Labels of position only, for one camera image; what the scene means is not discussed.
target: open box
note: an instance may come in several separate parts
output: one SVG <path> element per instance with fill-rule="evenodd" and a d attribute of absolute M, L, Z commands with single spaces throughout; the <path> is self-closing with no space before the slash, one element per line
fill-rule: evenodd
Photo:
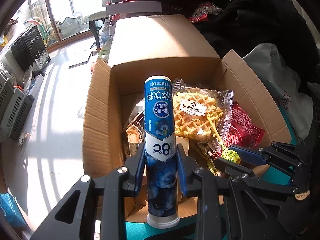
<path fill-rule="evenodd" d="M 235 100 L 266 133 L 260 146 L 291 137 L 278 107 L 250 67 L 233 50 L 220 59 L 182 15 L 118 20 L 109 62 L 98 59 L 92 74 L 83 131 L 84 172 L 105 176 L 124 164 L 122 130 L 145 80 L 164 75 L 215 90 L 234 90 Z M 181 201 L 180 217 L 196 214 L 196 198 Z M 146 222 L 146 187 L 125 199 L 127 221 Z"/>

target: gray plastic bag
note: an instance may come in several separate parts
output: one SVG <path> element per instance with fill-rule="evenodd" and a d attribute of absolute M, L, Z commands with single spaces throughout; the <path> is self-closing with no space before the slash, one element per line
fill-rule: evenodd
<path fill-rule="evenodd" d="M 255 72 L 275 101 L 283 107 L 297 135 L 305 139 L 313 119 L 312 98 L 298 93 L 300 77 L 285 64 L 277 46 L 261 43 L 243 60 Z"/>

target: blueberry image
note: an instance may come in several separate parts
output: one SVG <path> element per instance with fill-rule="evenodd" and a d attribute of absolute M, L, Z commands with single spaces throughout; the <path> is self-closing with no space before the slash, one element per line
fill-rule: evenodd
<path fill-rule="evenodd" d="M 164 213 L 164 210 L 159 209 L 158 199 L 148 200 L 148 211 L 151 215 L 154 215 L 156 217 L 161 217 Z"/>
<path fill-rule="evenodd" d="M 178 210 L 177 206 L 175 205 L 173 208 L 165 210 L 164 213 L 162 214 L 162 217 L 172 216 L 177 212 L 177 210 Z"/>
<path fill-rule="evenodd" d="M 177 201 L 177 185 L 171 188 L 160 188 L 159 189 L 159 208 L 169 210 L 174 207 Z"/>
<path fill-rule="evenodd" d="M 146 165 L 147 166 L 153 166 L 155 165 L 157 162 L 159 162 L 157 159 L 153 158 L 151 155 L 149 155 L 147 152 L 146 152 Z"/>
<path fill-rule="evenodd" d="M 159 188 L 155 184 L 148 183 L 147 191 L 148 191 L 148 199 L 154 199 L 158 196 Z"/>
<path fill-rule="evenodd" d="M 156 122 L 156 134 L 164 135 L 165 137 L 167 136 L 167 134 L 170 134 L 169 124 L 167 120 Z"/>
<path fill-rule="evenodd" d="M 176 156 L 165 162 L 158 162 L 153 167 L 153 181 L 160 188 L 170 188 L 176 183 L 177 163 Z"/>

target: blue circular badge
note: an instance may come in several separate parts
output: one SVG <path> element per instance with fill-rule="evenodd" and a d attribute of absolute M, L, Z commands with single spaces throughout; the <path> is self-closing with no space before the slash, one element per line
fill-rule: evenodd
<path fill-rule="evenodd" d="M 169 116 L 169 106 L 166 101 L 158 101 L 153 106 L 153 113 L 160 118 L 166 118 Z"/>

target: blue plastic bag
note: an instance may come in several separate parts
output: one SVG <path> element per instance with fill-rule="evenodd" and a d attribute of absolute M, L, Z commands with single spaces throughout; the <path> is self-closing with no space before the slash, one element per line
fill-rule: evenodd
<path fill-rule="evenodd" d="M 26 225 L 14 198 L 9 194 L 0 194 L 0 208 L 3 216 L 12 227 Z"/>

